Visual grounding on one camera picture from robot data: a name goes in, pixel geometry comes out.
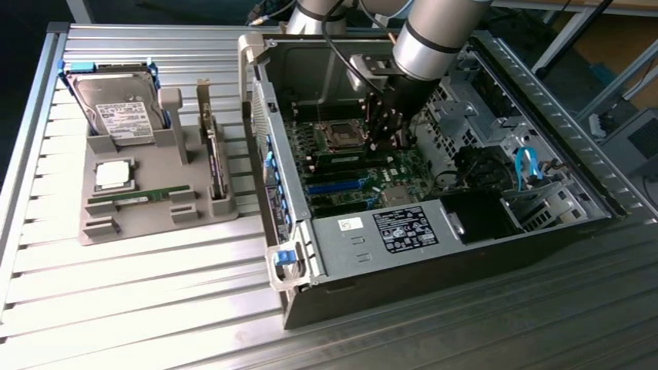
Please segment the motherboard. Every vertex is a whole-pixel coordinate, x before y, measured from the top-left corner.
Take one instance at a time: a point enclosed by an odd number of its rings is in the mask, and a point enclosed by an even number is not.
[[[286,125],[302,188],[314,217],[330,217],[422,201],[433,187],[415,146],[365,150],[362,119]]]

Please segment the psu label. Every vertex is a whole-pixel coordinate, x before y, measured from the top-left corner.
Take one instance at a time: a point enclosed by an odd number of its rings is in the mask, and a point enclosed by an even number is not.
[[[373,217],[390,253],[439,243],[421,206],[382,212]]]

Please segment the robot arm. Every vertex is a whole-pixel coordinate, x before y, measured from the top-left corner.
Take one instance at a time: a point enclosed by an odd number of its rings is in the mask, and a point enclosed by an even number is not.
[[[350,63],[362,76],[349,73],[355,89],[366,78],[381,87],[366,97],[367,147],[405,147],[401,130],[423,108],[442,76],[485,15],[493,0],[415,0],[410,17],[393,48],[393,58],[354,55]],[[391,14],[406,0],[365,1],[370,12]],[[301,0],[289,24],[289,33],[322,33],[327,18],[329,33],[345,32],[345,15],[358,1]]]

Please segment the hard drive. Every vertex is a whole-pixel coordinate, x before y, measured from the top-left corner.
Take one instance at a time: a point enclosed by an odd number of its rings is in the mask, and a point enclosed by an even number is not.
[[[94,135],[110,135],[116,145],[155,141],[154,130],[168,127],[158,102],[158,69],[146,63],[96,66],[72,63],[60,77],[76,97]]]

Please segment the slotted aluminum surface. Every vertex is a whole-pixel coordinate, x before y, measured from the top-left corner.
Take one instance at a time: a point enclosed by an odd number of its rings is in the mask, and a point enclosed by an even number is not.
[[[67,62],[154,57],[163,84],[182,88],[185,124],[197,120],[195,81],[211,79],[241,218],[82,247],[86,122],[58,83],[16,188],[0,270],[0,368],[656,368],[658,233],[626,186],[612,190],[634,210],[629,219],[536,266],[282,330],[239,121],[235,49],[247,31],[72,26]]]

